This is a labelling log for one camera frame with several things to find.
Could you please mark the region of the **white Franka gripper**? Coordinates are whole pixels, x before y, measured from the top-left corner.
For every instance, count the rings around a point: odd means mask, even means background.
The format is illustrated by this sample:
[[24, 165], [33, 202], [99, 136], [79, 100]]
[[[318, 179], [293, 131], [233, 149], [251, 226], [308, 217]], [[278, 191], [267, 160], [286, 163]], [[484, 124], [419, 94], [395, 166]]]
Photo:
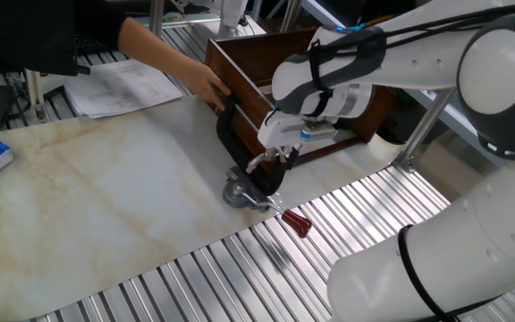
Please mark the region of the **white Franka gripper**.
[[266, 115], [257, 138], [264, 148], [285, 147], [285, 167], [294, 167], [300, 151], [296, 146], [315, 140], [331, 139], [337, 133], [336, 116], [310, 117], [305, 115], [285, 114], [274, 110]]

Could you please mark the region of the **person bare hand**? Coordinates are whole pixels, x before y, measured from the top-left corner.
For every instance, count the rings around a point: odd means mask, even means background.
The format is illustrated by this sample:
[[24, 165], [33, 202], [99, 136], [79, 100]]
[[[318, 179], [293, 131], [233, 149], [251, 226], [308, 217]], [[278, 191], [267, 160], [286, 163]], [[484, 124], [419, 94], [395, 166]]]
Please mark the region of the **person bare hand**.
[[211, 103], [220, 111], [225, 109], [222, 95], [229, 96], [231, 90], [207, 65], [200, 62], [187, 63], [178, 78], [205, 102]]

